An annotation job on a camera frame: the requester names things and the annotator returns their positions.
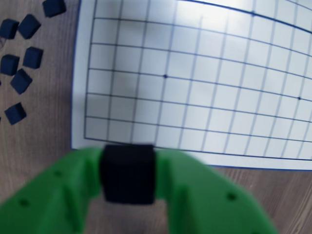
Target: blue border line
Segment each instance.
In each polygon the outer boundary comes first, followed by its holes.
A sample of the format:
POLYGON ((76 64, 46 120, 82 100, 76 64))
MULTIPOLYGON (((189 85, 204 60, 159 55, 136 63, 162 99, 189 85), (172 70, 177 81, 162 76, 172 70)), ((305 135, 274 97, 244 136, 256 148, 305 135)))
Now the blue border line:
POLYGON ((254 11, 246 11, 246 10, 242 10, 242 9, 238 9, 238 8, 234 8, 234 7, 230 7, 230 6, 224 6, 224 5, 219 5, 219 4, 210 3, 210 2, 204 2, 204 1, 197 1, 197 0, 181 0, 181 1, 189 1, 189 2, 194 2, 194 3, 204 4, 204 5, 221 7, 221 8, 225 8, 225 9, 228 9, 228 10, 238 11, 238 12, 249 14, 249 15, 252 15, 252 16, 258 16, 258 17, 261 17, 261 18, 264 18, 264 19, 267 19, 267 20, 272 20, 272 21, 275 21, 275 22, 278 22, 278 23, 281 23, 281 24, 284 24, 284 25, 296 28, 298 30, 301 30, 301 31, 304 31, 304 32, 307 32, 307 33, 312 33, 311 31, 309 31, 307 29, 298 27, 298 26, 293 25, 291 23, 287 23, 287 22, 281 21, 279 19, 274 19, 272 17, 268 17, 268 16, 264 16, 264 15, 258 14, 258 13, 254 12, 254 11))

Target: grid line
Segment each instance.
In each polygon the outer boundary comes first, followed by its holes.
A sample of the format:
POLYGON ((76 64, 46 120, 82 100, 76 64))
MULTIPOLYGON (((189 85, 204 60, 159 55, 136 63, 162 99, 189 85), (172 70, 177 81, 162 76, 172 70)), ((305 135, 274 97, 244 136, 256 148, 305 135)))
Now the grid line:
MULTIPOLYGON (((133 110, 133 116, 132 116, 132 120, 135 121, 136 119, 136 113, 137 113, 137 96, 138 96, 138 87, 140 84, 140 72, 142 69, 142 62, 143 62, 143 53, 144 53, 144 49, 143 49, 143 45, 145 43, 145 38, 146 38, 146 30, 147 30, 147 19, 149 16, 149 12, 150 12, 150 5, 151 5, 151 0, 148 0, 147 2, 147 10, 146 10, 146 15, 145 15, 145 23, 144 23, 144 29, 143 29, 143 38, 142 38, 142 45, 141 45, 141 53, 140 53, 140 61, 139 61, 139 67, 138 67, 138 75, 137 75, 137 81, 136 81, 136 94, 135 94, 135 104, 134 104, 134 110, 133 110)), ((133 134, 134 134, 134 123, 132 123, 131 126, 131 135, 130 135, 130 142, 133 142, 133 134)))
MULTIPOLYGON (((121 0, 121 2, 120 2, 119 19, 122 16, 122 9, 123 9, 123 0, 121 0)), ((120 24, 121 24, 121 21, 118 20, 115 44, 118 43, 120 24)), ((111 116, 111 112, 112 112, 113 87, 114 87, 114 77, 115 77, 114 69, 116 67, 116 58, 117 58, 117 46, 115 46, 115 48, 114 48, 113 67, 112 67, 112 76, 111 76, 111 87, 110 87, 110 95, 109 95, 109 103, 108 103, 108 120, 107 120, 107 133, 106 133, 106 139, 108 139, 108 140, 109 140, 109 135, 110 135, 110 123, 111 123, 110 122, 110 116, 111 116)))
MULTIPOLYGON (((293 17, 294 23, 296 23, 296 21, 297 21, 297 13, 298 13, 298 5, 296 5, 296 7, 295 7, 295 13, 294 13, 294 17, 293 17)), ((294 32, 295 32, 295 28, 292 29, 292 36, 291 36, 291 45, 290 45, 290 48, 293 47, 294 32)), ((288 53, 288 58, 287 58, 286 71, 289 70, 290 63, 291 63, 291 59, 292 59, 292 52, 289 51, 289 53, 288 53)), ((285 90, 287 77, 288 77, 288 74, 285 73, 285 77, 284 77, 284 81, 283 81, 281 93, 283 93, 284 90, 285 90)), ((279 113, 280 106, 281 106, 281 102, 282 102, 282 96, 279 97, 278 104, 277 104, 277 108, 276 108, 276 112, 275 112, 275 116, 277 116, 278 113, 279 113)), ((270 141, 271 141, 271 138, 272 138, 272 134, 273 134, 273 131, 274 131, 274 128, 275 128, 275 125, 276 125, 276 120, 277 120, 277 118, 274 117, 273 124, 272 124, 272 128, 271 128, 270 135, 269 135, 269 139, 268 139, 268 141, 267 141, 267 145, 266 145, 266 148, 265 148, 265 150, 264 150, 263 156, 266 155, 267 150, 268 150, 268 148, 269 148, 270 141)))
MULTIPOLYGON (((100 93, 93 93, 93 92, 88 92, 87 94, 99 95, 99 96, 109 96, 109 94, 100 94, 100 93)), ((117 98, 127 98, 127 99, 135 99, 134 97, 128 97, 128 96, 122 96, 122 95, 114 95, 114 97, 117 97, 117 98)), ((138 99, 138 100, 144 100, 144 101, 163 102, 163 103, 170 103, 170 104, 176 104, 176 105, 185 105, 184 103, 181 103, 181 102, 174 102, 174 101, 165 101, 165 100, 160 101, 160 100, 149 99, 149 98, 141 98, 141 97, 138 97, 137 99, 138 99)), ((219 108, 219 107, 212 107, 212 106, 202 106, 202 105, 195 105, 195 104, 188 104, 188 106, 201 107, 201 108, 207 108, 207 109, 215 109, 215 110, 222 110, 222 111, 234 111, 234 110, 232 110, 232 109, 219 108)), ((303 119, 295 119, 295 118, 282 117, 282 116, 273 116, 273 115, 261 114, 261 113, 253 113, 253 112, 248 112, 248 111, 239 111, 239 110, 236 110, 236 112, 245 113, 245 114, 251 114, 251 115, 257 115, 257 116, 277 117, 277 118, 282 118, 282 119, 289 119, 289 120, 295 120, 295 121, 300 121, 300 122, 312 123, 312 121, 307 121, 307 120, 303 120, 303 119)))
POLYGON ((94 3, 93 8, 93 16, 92 16, 92 26, 91 26, 91 35, 90 35, 90 44, 89 44, 89 53, 88 53, 88 70, 87 70, 87 80, 86 80, 86 89, 85 89, 85 97, 84 97, 84 115, 83 115, 83 137, 86 137, 86 116, 87 116, 87 101, 88 101, 88 87, 89 87, 89 67, 91 63, 91 47, 92 47, 92 40, 93 40, 93 30, 94 30, 94 21, 95 21, 95 14, 96 14, 96 7, 98 4, 98 0, 94 3))
MULTIPOLYGON (((175 12, 174 12, 174 17, 173 17, 173 21, 172 21, 173 25, 176 22, 177 5, 178 5, 178 1, 175 2, 175 12)), ((157 140, 158 140, 159 125, 160 125, 160 121, 161 121, 162 107, 163 107, 163 102, 164 102, 164 97, 165 97, 165 89, 166 89, 166 83, 167 83, 167 74, 168 74, 168 70, 169 70, 171 48, 172 48, 173 37, 174 37, 174 33, 175 33, 175 27, 173 25, 171 26, 169 50, 168 50, 167 62, 166 62, 166 68, 165 68, 165 74, 164 74, 165 80, 162 84, 162 89, 161 89, 160 107, 159 107, 159 113, 158 113, 158 117, 157 117, 157 128, 156 128, 155 140, 154 140, 155 145, 157 144, 157 140)))
MULTIPOLYGON (((120 141, 113 141, 113 140, 102 140, 102 139, 96 139, 92 137, 86 137, 85 139, 88 140, 96 140, 96 141, 102 141, 106 143, 111 144, 121 144, 121 145, 129 145, 130 143, 120 142, 120 141)), ((156 146, 156 148, 159 149, 168 149, 166 147, 156 146)), ((253 156, 253 155, 240 155, 240 154, 224 154, 224 153, 218 153, 218 152, 211 152, 211 151, 199 151, 199 150, 190 150, 190 149, 182 149, 187 152, 194 152, 194 153, 206 153, 206 154, 214 154, 214 155, 231 155, 231 156, 241 156, 241 157, 254 157, 254 158, 272 158, 272 159, 280 159, 278 157, 263 157, 263 156, 253 156)), ((286 160, 299 160, 299 161, 312 161, 312 159, 304 159, 304 158, 283 158, 286 160)))
MULTIPOLYGON (((203 22, 203 15, 201 14, 200 20, 199 20, 199 27, 200 28, 202 26, 202 22, 203 22)), ((196 38, 196 45, 195 45, 195 53, 198 53, 200 35, 201 35, 201 30, 198 30, 197 36, 196 36, 197 38, 196 38)), ((197 56, 194 56, 193 64, 192 64, 192 70, 191 70, 191 77, 190 77, 191 81, 190 81, 189 89, 187 91, 186 103, 185 103, 183 119, 182 119, 181 133, 180 133, 179 142, 177 145, 178 149, 181 148, 181 143, 182 143, 182 138, 183 138, 183 133, 184 133, 184 128, 185 128, 185 122, 186 122, 186 116, 187 116, 187 112, 188 112, 188 107, 189 107, 189 102, 190 102, 190 97, 191 97, 191 91, 192 91, 192 87, 193 87, 193 79, 194 79, 194 74, 195 74, 196 61, 197 61, 197 56)))
POLYGON ((195 53, 189 53, 189 52, 177 51, 177 50, 171 50, 171 49, 166 50, 166 49, 159 49, 159 48, 153 48, 153 47, 141 47, 141 46, 134 46, 134 45, 122 45, 122 44, 116 45, 116 44, 111 44, 111 43, 92 43, 92 44, 95 44, 95 45, 111 45, 111 46, 130 47, 130 48, 149 49, 149 50, 159 50, 159 51, 164 51, 164 52, 174 52, 174 53, 194 55, 194 56, 200 56, 200 57, 206 57, 206 58, 212 58, 212 59, 220 59, 220 60, 224 60, 224 61, 236 62, 236 63, 246 64, 246 65, 250 65, 250 66, 265 68, 265 69, 269 69, 269 70, 273 70, 273 71, 277 71, 277 72, 282 72, 282 73, 286 73, 286 74, 290 74, 290 75, 294 75, 294 76, 298 76, 298 77, 303 77, 306 79, 312 79, 310 77, 305 77, 305 76, 300 75, 300 74, 296 74, 296 73, 292 73, 292 72, 288 72, 288 71, 283 71, 283 70, 275 69, 275 68, 268 67, 268 66, 261 66, 261 65, 254 64, 254 63, 248 63, 248 62, 243 62, 243 61, 238 61, 238 60, 233 60, 233 59, 228 59, 228 58, 221 58, 221 57, 216 57, 216 56, 210 56, 210 55, 195 54, 195 53))
MULTIPOLYGON (((112 69, 99 69, 99 68, 90 68, 90 70, 112 71, 112 69)), ((130 71, 122 71, 122 70, 114 70, 114 71, 115 72, 120 72, 120 73, 129 73, 129 74, 139 74, 139 75, 163 77, 163 75, 157 75, 157 74, 152 74, 152 73, 143 73, 143 72, 138 73, 138 72, 130 72, 130 71)), ((167 78, 181 79, 181 80, 190 80, 188 78, 173 77, 173 76, 167 76, 167 78)), ((287 94, 279 94, 279 93, 270 92, 270 91, 266 91, 266 90, 253 89, 253 88, 248 88, 248 87, 243 87, 243 86, 238 86, 238 85, 231 85, 231 84, 212 82, 212 81, 206 81, 206 80, 200 80, 200 79, 193 79, 192 81, 196 81, 196 82, 200 82, 200 83, 206 83, 206 84, 216 84, 216 85, 228 86, 228 87, 233 87, 233 88, 241 88, 241 89, 245 89, 245 90, 257 91, 257 92, 262 92, 262 93, 266 93, 266 94, 274 94, 274 95, 279 95, 279 96, 283 96, 283 97, 298 99, 298 97, 287 95, 287 94)), ((305 98, 302 98, 302 97, 300 97, 300 99, 304 100, 304 101, 312 102, 312 100, 310 100, 310 99, 305 99, 305 98)))
MULTIPOLYGON (((226 18, 226 24, 225 24, 225 30, 224 30, 225 32, 228 31, 228 26, 229 26, 229 13, 227 13, 226 17, 227 17, 227 18, 226 18)), ((225 49, 225 42, 226 42, 226 34, 224 34, 224 36, 223 36, 222 47, 221 47, 221 53, 220 53, 220 57, 221 57, 221 58, 223 58, 224 49, 225 49)), ((220 78, 220 74, 221 74, 222 62, 223 62, 223 60, 220 59, 220 60, 219 60, 219 64, 218 64, 217 75, 216 75, 216 78, 215 78, 216 83, 219 82, 219 78, 220 78)), ((214 85, 214 91, 213 91, 213 95, 212 95, 211 103, 210 103, 210 106, 211 106, 211 107, 214 106, 216 93, 217 93, 217 85, 214 85)), ((211 121, 212 112, 213 112, 213 110, 210 110, 210 112, 209 112, 209 115, 208 115, 208 118, 207 118, 207 122, 206 122, 206 127, 205 127, 206 130, 209 129, 209 124, 210 124, 210 121, 211 121)), ((202 143, 201 143, 201 150, 202 150, 202 151, 204 150, 205 143, 206 143, 206 139, 207 139, 207 132, 205 132, 203 141, 202 141, 202 143)))
MULTIPOLYGON (((97 20, 119 20, 119 19, 116 19, 116 18, 105 18, 105 17, 96 17, 95 19, 97 19, 97 20)), ((139 19, 120 19, 120 20, 121 21, 129 21, 129 22, 145 23, 144 20, 139 20, 139 19)), ((260 43, 266 44, 266 45, 273 45, 273 46, 276 46, 276 47, 281 48, 281 49, 290 50, 290 51, 293 51, 293 52, 296 52, 296 53, 299 53, 299 54, 302 54, 302 55, 305 55, 305 56, 312 57, 312 55, 309 55, 307 53, 303 53, 303 52, 298 51, 298 50, 290 49, 290 48, 282 46, 282 45, 277 45, 277 44, 273 44, 273 43, 270 43, 270 42, 257 40, 257 39, 253 39, 253 38, 249 38, 249 37, 244 37, 244 36, 236 35, 236 34, 232 34, 232 33, 225 33, 225 32, 220 32, 220 31, 216 31, 216 30, 212 30, 212 29, 192 27, 192 26, 187 26, 187 25, 182 25, 182 24, 163 23, 163 22, 156 22, 156 21, 148 21, 148 23, 150 23, 150 24, 167 25, 167 26, 176 26, 176 27, 181 27, 181 28, 199 29, 201 31, 217 33, 217 34, 226 34, 227 36, 232 36, 232 37, 242 38, 242 39, 248 39, 248 40, 260 42, 260 43)))
MULTIPOLYGON (((309 47, 308 47, 309 49, 308 49, 308 54, 311 52, 311 45, 312 45, 312 35, 310 35, 310 38, 309 38, 309 47)), ((307 74, 307 71, 308 71, 309 59, 310 59, 309 57, 306 58, 306 64, 305 64, 304 73, 303 73, 304 76, 307 74)), ((305 79, 303 78, 302 81, 301 81, 301 86, 300 86, 300 91, 299 91, 299 97, 301 97, 301 95, 302 95, 303 88, 304 88, 304 83, 305 83, 305 79)), ((296 118, 296 116, 297 116, 297 112, 298 112, 298 108, 299 108, 300 99, 301 99, 301 98, 298 98, 298 100, 297 100, 295 112, 294 112, 294 114, 293 114, 293 118, 296 118)), ((292 120, 291 126, 290 126, 289 131, 288 131, 288 134, 287 134, 287 139, 289 139, 289 137, 290 137, 290 135, 291 135, 291 133, 292 133, 293 124, 294 124, 294 121, 292 120)), ((288 144, 288 140, 286 140, 286 142, 285 142, 285 144, 284 144, 281 157, 283 157, 283 155, 284 155, 284 153, 285 153, 287 144, 288 144)))
POLYGON ((291 2, 291 3, 293 3, 293 4, 296 4, 297 6, 301 6, 301 7, 305 8, 305 9, 307 9, 307 10, 312 11, 311 8, 309 8, 309 7, 307 7, 307 6, 304 6, 304 5, 302 5, 302 4, 299 4, 299 3, 295 2, 295 1, 291 1, 291 0, 286 0, 286 1, 291 2))
MULTIPOLYGON (((311 110, 311 113, 310 113, 310 118, 309 118, 309 121, 312 120, 312 110, 311 110)), ((297 159, 299 159, 299 156, 301 154, 301 151, 302 151, 302 148, 303 148, 303 144, 307 138, 307 135, 308 135, 308 131, 309 131, 309 128, 310 128, 310 124, 308 124, 307 128, 306 128, 306 131, 304 133, 304 136, 303 136, 303 139, 302 139, 302 142, 301 142, 301 145, 300 145, 300 148, 299 148, 299 151, 298 151, 298 154, 297 154, 297 159)))
MULTIPOLYGON (((253 10, 254 10, 254 7, 255 7, 255 0, 253 0, 253 10)), ((253 25, 254 25, 254 17, 252 15, 251 16, 250 25, 249 25, 248 38, 250 38, 252 36, 253 25)), ((228 129, 229 134, 227 134, 227 137, 226 137, 226 140, 225 140, 225 144, 224 144, 224 148, 223 148, 223 152, 224 153, 227 150, 227 147, 228 147, 228 144, 229 144, 229 139, 230 139, 230 132, 232 131, 234 120, 235 120, 235 114, 236 114, 236 110, 237 110, 238 102, 239 102, 239 98, 240 98, 240 91, 241 91, 241 87, 243 85, 245 71, 246 71, 246 62, 247 62, 247 59, 248 59, 249 48, 250 48, 250 39, 247 41, 247 45, 246 45, 246 51, 245 51, 245 56, 244 56, 244 64, 243 64, 243 68, 242 68, 242 71, 241 71, 241 77, 240 77, 240 81, 239 81, 239 88, 238 88, 237 93, 236 93, 234 110, 232 112, 231 123, 230 123, 229 129, 228 129)))
MULTIPOLYGON (((274 17, 277 16, 277 11, 278 11, 278 1, 275 0, 274 17)), ((275 22, 273 22, 273 25, 272 25, 270 43, 272 43, 273 40, 274 40, 274 33, 275 33, 275 22)), ((272 54, 272 46, 269 46, 269 51, 268 51, 268 56, 267 56, 266 67, 268 67, 269 64, 270 64, 270 61, 271 61, 271 54, 272 54)), ((268 68, 265 69, 264 74, 263 74, 263 80, 262 80, 262 84, 261 84, 261 90, 263 90, 264 87, 265 87, 265 82, 266 82, 266 80, 267 80, 267 74, 268 74, 268 68)), ((251 127, 251 129, 250 129, 250 135, 252 135, 253 132, 254 132, 255 123, 256 123, 256 121, 257 121, 257 115, 258 115, 258 112, 259 112, 259 109, 260 109, 261 100, 262 100, 262 92, 259 93, 258 102, 257 102, 257 107, 256 107, 256 110, 255 110, 255 116, 253 117, 252 127, 251 127)), ((248 137, 247 143, 246 143, 246 147, 245 147, 245 151, 244 151, 244 154, 247 154, 247 150, 248 150, 248 148, 249 148, 250 141, 251 141, 251 137, 248 137)))
MULTIPOLYGON (((108 118, 105 118, 105 117, 97 117, 97 116, 86 116, 86 117, 102 119, 102 120, 108 120, 108 118)), ((181 129, 181 127, 173 126, 173 125, 167 125, 167 124, 155 124, 155 123, 140 122, 140 121, 133 121, 133 120, 125 120, 125 119, 118 119, 118 118, 109 118, 109 120, 118 121, 118 122, 124 122, 124 123, 131 123, 131 124, 137 123, 137 124, 145 124, 145 125, 151 125, 151 126, 156 126, 156 127, 169 127, 169 128, 181 129)), ((221 133, 221 134, 230 134, 230 135, 247 136, 247 137, 269 138, 268 136, 250 135, 250 134, 244 134, 244 133, 229 133, 229 132, 216 131, 216 130, 207 130, 207 129, 200 129, 200 128, 184 127, 184 129, 196 130, 196 131, 206 132, 206 133, 211 132, 211 133, 221 133)), ((290 141, 299 141, 299 142, 312 143, 312 141, 309 141, 309 140, 287 139, 287 138, 282 138, 282 137, 271 137, 271 138, 272 139, 279 139, 279 140, 290 140, 290 141)))

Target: white paper sheet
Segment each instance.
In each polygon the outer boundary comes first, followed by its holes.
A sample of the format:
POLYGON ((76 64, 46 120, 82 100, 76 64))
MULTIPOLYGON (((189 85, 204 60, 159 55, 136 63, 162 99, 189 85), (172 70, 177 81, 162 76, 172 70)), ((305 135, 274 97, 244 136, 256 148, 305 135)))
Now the white paper sheet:
POLYGON ((82 0, 72 148, 312 170, 312 3, 82 0))

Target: black cube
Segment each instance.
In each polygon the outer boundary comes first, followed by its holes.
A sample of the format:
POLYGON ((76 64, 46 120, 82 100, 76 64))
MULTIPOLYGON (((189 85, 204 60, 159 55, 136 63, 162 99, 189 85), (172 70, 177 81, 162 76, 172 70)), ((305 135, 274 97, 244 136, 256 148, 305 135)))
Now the black cube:
POLYGON ((155 168, 152 145, 106 145, 99 173, 105 199, 115 203, 152 204, 155 168))
POLYGON ((12 19, 5 19, 0 27, 0 37, 14 39, 18 26, 19 22, 12 19))
POLYGON ((42 55, 43 50, 35 47, 29 47, 25 53, 23 66, 33 69, 40 68, 42 55))
POLYGON ((19 69, 10 84, 18 94, 22 94, 26 91, 31 82, 33 82, 33 79, 31 79, 23 69, 19 69))
POLYGON ((66 11, 64 0, 46 0, 42 3, 44 14, 46 17, 53 17, 66 11))
POLYGON ((33 15, 27 15, 19 25, 19 33, 25 39, 30 39, 40 26, 41 24, 33 15))
POLYGON ((5 55, 1 59, 0 73, 9 76, 15 75, 20 58, 14 55, 5 55))
POLYGON ((20 122, 26 117, 26 112, 22 107, 21 103, 11 106, 9 109, 4 111, 6 117, 8 118, 11 125, 20 122))

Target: black dot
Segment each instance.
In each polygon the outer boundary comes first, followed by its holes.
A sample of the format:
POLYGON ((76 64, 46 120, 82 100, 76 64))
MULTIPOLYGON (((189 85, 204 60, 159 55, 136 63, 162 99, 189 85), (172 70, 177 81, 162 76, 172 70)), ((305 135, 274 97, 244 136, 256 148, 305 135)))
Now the black dot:
POLYGON ((236 200, 236 195, 233 194, 233 193, 228 193, 228 194, 227 194, 227 199, 228 199, 229 201, 234 201, 234 200, 236 200))
POLYGON ((27 207, 29 206, 29 201, 27 201, 26 199, 22 199, 19 201, 19 204, 23 207, 27 207))

